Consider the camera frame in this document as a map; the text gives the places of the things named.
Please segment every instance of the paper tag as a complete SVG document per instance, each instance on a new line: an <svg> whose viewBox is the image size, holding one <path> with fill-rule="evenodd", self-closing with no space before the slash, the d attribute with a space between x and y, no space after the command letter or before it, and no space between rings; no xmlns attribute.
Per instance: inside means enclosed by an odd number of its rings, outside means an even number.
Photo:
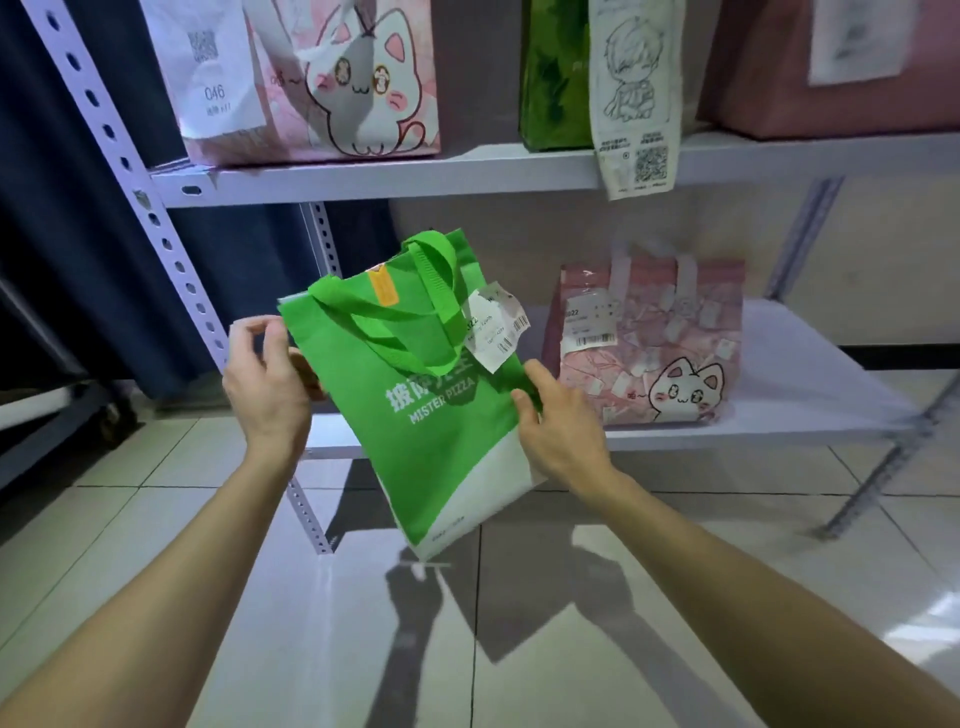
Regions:
<svg viewBox="0 0 960 728"><path fill-rule="evenodd" d="M640 354L634 366L630 368L630 374L633 376L643 376L647 372L655 372L660 368L660 347L651 347L645 349Z"/></svg>
<svg viewBox="0 0 960 728"><path fill-rule="evenodd" d="M616 344L616 315L606 288L566 300L560 354Z"/></svg>
<svg viewBox="0 0 960 728"><path fill-rule="evenodd" d="M686 328L686 319L683 316L674 316L670 319L670 322L664 327L663 335L666 337L667 341L673 342L676 344L680 341L680 334Z"/></svg>
<svg viewBox="0 0 960 728"><path fill-rule="evenodd" d="M736 353L736 342L730 339L720 339L717 342L716 354L721 359L730 359Z"/></svg>
<svg viewBox="0 0 960 728"><path fill-rule="evenodd" d="M180 134L206 139L267 124L242 0L144 0Z"/></svg>
<svg viewBox="0 0 960 728"><path fill-rule="evenodd" d="M685 0L589 0L590 130L611 200L673 189Z"/></svg>
<svg viewBox="0 0 960 728"><path fill-rule="evenodd" d="M623 397L627 394L627 390L630 389L631 385L634 383L634 378L630 376L627 372L620 372L620 376L616 378L616 381L613 383L613 387L610 390L610 393L614 397Z"/></svg>
<svg viewBox="0 0 960 728"><path fill-rule="evenodd" d="M677 289L673 285L668 285L660 294L660 302L657 304L661 311L669 311L673 308L673 300L677 296Z"/></svg>
<svg viewBox="0 0 960 728"><path fill-rule="evenodd" d="M367 275L370 277L370 284L373 286L373 293L380 305L397 305L400 303L400 296L396 292L394 279L387 270L384 263L374 265Z"/></svg>
<svg viewBox="0 0 960 728"><path fill-rule="evenodd" d="M685 319L697 315L697 261L693 255L677 256L677 289L673 309Z"/></svg>
<svg viewBox="0 0 960 728"><path fill-rule="evenodd" d="M717 301L704 301L700 309L700 328L716 328L723 306Z"/></svg>
<svg viewBox="0 0 960 728"><path fill-rule="evenodd" d="M920 0L815 0L810 85L898 76L919 16Z"/></svg>
<svg viewBox="0 0 960 728"><path fill-rule="evenodd" d="M523 306L497 282L471 293L463 312L468 321L464 346L490 373L510 358L520 334L530 327Z"/></svg>

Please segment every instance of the barcode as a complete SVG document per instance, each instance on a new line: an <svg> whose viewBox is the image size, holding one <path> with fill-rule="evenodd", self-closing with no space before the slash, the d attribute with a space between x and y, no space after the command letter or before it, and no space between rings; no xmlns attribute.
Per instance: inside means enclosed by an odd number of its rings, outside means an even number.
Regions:
<svg viewBox="0 0 960 728"><path fill-rule="evenodd" d="M187 31L190 38L190 47L193 49L193 60L197 63L216 61L220 54L217 52L217 39L213 31Z"/></svg>
<svg viewBox="0 0 960 728"><path fill-rule="evenodd" d="M611 333L599 333L596 336L581 336L577 339L578 347L589 346L590 344L608 344L611 341L616 341L616 336Z"/></svg>
<svg viewBox="0 0 960 728"><path fill-rule="evenodd" d="M636 153L634 184L666 179L666 145L651 147Z"/></svg>

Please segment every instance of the metal shelf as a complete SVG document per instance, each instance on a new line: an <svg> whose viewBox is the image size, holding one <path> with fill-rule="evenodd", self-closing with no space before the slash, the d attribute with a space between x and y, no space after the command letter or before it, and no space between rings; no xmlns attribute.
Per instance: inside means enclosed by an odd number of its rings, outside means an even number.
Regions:
<svg viewBox="0 0 960 728"><path fill-rule="evenodd" d="M528 311L521 358L540 352L545 309ZM865 372L782 303L747 301L740 379L727 416L713 425L611 427L611 450L739 445L835 445L916 426L918 409ZM314 415L306 458L362 458L340 414Z"/></svg>
<svg viewBox="0 0 960 728"><path fill-rule="evenodd" d="M677 184L956 171L960 133L756 142L702 132L684 140ZM219 169L183 159L152 170L151 177L167 207L602 188L591 150L536 153L518 142L350 164Z"/></svg>

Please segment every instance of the qr code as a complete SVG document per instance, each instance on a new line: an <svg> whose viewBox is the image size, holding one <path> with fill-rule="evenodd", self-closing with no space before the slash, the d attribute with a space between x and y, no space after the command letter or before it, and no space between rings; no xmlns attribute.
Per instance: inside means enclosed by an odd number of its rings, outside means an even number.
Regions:
<svg viewBox="0 0 960 728"><path fill-rule="evenodd" d="M193 60L197 63L216 61L220 56L213 31L187 31L187 36L190 38L190 47L193 49Z"/></svg>
<svg viewBox="0 0 960 728"><path fill-rule="evenodd" d="M644 149L636 154L635 184L666 179L666 146Z"/></svg>

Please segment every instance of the price tag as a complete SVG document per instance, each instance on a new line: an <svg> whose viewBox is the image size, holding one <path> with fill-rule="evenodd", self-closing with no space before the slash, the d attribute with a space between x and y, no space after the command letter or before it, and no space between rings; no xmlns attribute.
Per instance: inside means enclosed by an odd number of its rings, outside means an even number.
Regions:
<svg viewBox="0 0 960 728"><path fill-rule="evenodd" d="M491 374L516 351L516 342L530 327L520 302L497 283L474 291L463 306L468 334L467 351Z"/></svg>
<svg viewBox="0 0 960 728"><path fill-rule="evenodd" d="M560 355L616 344L616 306L606 288L566 300Z"/></svg>

